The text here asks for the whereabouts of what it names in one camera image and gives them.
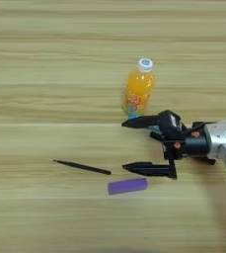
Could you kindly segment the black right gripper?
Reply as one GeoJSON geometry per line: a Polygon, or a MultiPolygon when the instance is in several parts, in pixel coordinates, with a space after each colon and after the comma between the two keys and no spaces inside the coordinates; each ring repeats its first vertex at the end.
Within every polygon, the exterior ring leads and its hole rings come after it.
{"type": "MultiPolygon", "coordinates": [[[[123,127],[148,128],[159,124],[158,116],[141,116],[123,122],[123,127]]],[[[151,162],[134,162],[125,164],[123,169],[146,177],[168,177],[177,179],[176,165],[173,160],[184,157],[206,157],[210,147],[204,133],[203,126],[180,128],[169,126],[162,130],[164,157],[168,165],[153,164],[151,162]]]]}

